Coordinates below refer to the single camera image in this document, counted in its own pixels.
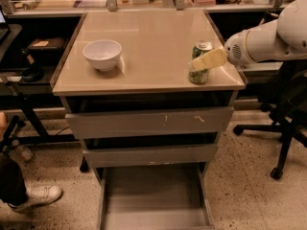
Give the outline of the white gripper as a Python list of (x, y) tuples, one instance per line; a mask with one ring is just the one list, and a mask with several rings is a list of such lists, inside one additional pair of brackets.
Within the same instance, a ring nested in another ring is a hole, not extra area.
[(228, 61), (237, 66), (254, 62), (248, 51), (248, 31), (241, 31), (231, 36), (224, 44), (224, 49), (213, 49), (192, 60), (191, 67), (196, 71), (204, 71), (224, 66)]

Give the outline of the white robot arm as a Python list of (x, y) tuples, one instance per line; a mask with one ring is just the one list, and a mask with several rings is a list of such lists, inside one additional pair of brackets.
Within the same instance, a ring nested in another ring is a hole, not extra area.
[(277, 19), (231, 36), (224, 47), (191, 61), (196, 71), (255, 62), (288, 61), (307, 57), (307, 0), (295, 0)]

